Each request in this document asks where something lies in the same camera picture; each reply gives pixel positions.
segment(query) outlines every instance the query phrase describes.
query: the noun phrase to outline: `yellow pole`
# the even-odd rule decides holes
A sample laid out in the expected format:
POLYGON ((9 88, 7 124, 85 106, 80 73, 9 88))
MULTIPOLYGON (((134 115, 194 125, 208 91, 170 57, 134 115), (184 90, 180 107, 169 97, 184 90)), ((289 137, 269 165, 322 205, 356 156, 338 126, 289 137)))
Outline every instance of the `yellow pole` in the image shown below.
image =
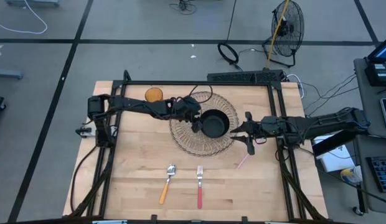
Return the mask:
POLYGON ((270 44, 270 51, 269 51, 269 54, 268 54, 268 61, 266 62, 266 68, 269 68, 270 57, 271 57, 272 52, 273 52, 273 45, 275 44, 276 34, 277 34, 278 30, 279 30, 279 27, 280 27, 280 24, 281 24, 281 20, 283 19, 283 16, 286 13, 287 6, 288 6, 289 2, 290 2, 290 0, 286 0, 285 6, 284 6, 283 11, 281 12, 281 16, 279 18, 278 25, 276 26, 275 32, 273 33, 272 42, 270 44))

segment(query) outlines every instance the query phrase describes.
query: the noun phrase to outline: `keyboard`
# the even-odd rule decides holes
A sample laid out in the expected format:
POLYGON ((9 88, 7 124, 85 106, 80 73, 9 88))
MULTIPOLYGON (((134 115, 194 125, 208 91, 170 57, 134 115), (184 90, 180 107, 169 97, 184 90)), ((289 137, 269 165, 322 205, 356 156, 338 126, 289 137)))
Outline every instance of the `keyboard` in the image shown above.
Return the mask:
POLYGON ((247 82, 247 83, 269 83, 281 82, 285 78, 282 70, 266 70, 252 72, 225 72, 210 73, 207 81, 210 82, 247 82))
POLYGON ((379 187, 380 192, 386 193, 386 156, 367 157, 373 178, 379 187))

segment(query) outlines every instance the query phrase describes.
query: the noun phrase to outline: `monitor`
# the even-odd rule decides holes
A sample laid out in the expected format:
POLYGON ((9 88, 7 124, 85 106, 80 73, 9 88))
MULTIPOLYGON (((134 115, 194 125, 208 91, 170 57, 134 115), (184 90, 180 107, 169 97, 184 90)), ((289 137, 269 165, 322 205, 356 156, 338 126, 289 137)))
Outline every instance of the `monitor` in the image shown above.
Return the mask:
POLYGON ((368 56, 368 59, 373 63, 386 62, 386 40, 368 56))

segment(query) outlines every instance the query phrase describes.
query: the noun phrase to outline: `white cable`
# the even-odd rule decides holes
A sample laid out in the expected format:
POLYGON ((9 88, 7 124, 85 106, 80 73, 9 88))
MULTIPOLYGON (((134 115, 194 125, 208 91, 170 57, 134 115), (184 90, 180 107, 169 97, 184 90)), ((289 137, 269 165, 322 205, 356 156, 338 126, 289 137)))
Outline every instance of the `white cable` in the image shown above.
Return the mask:
POLYGON ((294 77, 298 80, 298 83, 299 83, 299 85, 300 85, 300 87, 301 87, 301 93, 302 93, 301 99, 303 99, 303 98, 305 97, 305 92, 304 92, 304 87, 303 87, 303 84, 301 83, 301 80, 300 80, 300 79, 298 78, 298 76, 295 75, 295 74, 289 74, 289 75, 287 76, 287 78, 290 77, 290 76, 294 76, 294 77))
POLYGON ((48 29, 48 25, 31 9, 30 5, 27 3, 27 0, 24 0, 24 2, 26 3, 26 5, 30 9, 30 11, 45 25, 45 29, 42 32, 32 32, 32 31, 14 30, 14 29, 6 28, 2 25, 0 25, 0 27, 2 27, 3 29, 9 30, 9 31, 19 32, 19 33, 24 33, 24 34, 43 34, 48 29))

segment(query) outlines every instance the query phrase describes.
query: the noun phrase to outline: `pink handle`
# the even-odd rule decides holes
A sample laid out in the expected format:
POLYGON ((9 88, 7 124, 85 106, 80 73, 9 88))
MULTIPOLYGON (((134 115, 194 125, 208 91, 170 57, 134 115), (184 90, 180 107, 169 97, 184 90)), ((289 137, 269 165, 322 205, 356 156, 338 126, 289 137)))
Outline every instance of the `pink handle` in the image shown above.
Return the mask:
POLYGON ((197 198, 197 208, 201 209, 203 206, 202 196, 201 196, 201 186, 199 186, 199 195, 197 198))

